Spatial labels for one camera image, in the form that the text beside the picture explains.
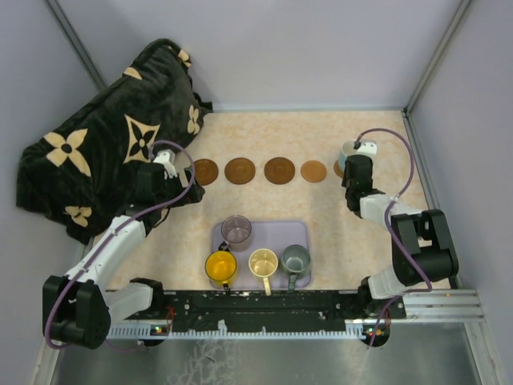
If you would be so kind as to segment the light brown small coaster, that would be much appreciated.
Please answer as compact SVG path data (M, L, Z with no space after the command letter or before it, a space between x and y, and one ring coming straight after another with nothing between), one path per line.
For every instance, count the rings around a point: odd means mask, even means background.
M340 177L340 178L344 178L345 174L344 174L344 169L340 167L340 164L338 162L338 160L335 160L334 164L333 164L333 170L334 172Z
M327 176L327 169L322 162L308 160L301 166L301 176L309 183L320 183Z

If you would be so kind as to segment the cream and blue mug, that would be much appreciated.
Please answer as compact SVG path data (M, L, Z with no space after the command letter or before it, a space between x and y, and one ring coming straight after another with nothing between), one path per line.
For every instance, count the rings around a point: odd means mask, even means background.
M341 145L338 157L338 166L342 172L345 172L345 162L349 156L355 155L357 149L355 148L355 141L348 140Z

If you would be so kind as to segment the dark brown grooved coaster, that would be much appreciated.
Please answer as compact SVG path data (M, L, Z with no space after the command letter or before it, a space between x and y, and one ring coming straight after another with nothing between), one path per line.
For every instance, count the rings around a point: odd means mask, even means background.
M214 182L218 175L219 169L217 164L210 159L198 159L194 162L196 170L196 181L201 186L206 186Z

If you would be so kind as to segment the transparent purple cup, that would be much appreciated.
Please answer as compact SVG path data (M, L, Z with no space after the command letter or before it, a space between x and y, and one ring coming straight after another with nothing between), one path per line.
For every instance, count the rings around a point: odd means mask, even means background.
M230 216L221 225L221 236L219 250L242 252L251 244L252 223L241 215Z

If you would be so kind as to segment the grey green mug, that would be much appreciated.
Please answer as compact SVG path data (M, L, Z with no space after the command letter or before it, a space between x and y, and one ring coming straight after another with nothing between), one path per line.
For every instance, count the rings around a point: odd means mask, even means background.
M310 253L302 245L288 246L280 257L280 263L288 276L288 291L294 291L297 281L311 271Z

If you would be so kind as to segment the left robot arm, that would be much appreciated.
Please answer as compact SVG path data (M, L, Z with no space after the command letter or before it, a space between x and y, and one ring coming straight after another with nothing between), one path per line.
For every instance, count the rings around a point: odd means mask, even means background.
M108 291L107 284L128 254L164 221L163 209L201 200L204 192L196 182L195 167L184 171L186 186L168 161L142 166L131 199L100 241L65 275L45 281L42 332L48 347L96 349L106 341L111 325L138 313L156 314L164 308L161 282L134 278L116 291Z

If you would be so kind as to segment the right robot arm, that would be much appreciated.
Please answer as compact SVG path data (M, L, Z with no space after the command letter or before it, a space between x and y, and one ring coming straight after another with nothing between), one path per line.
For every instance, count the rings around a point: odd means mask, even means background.
M379 273L363 278L357 290L366 312L380 301L415 292L416 285L450 279L459 271L458 257L444 212L414 209L374 187L374 163L364 155L345 160L341 186L350 212L387 230L392 262Z

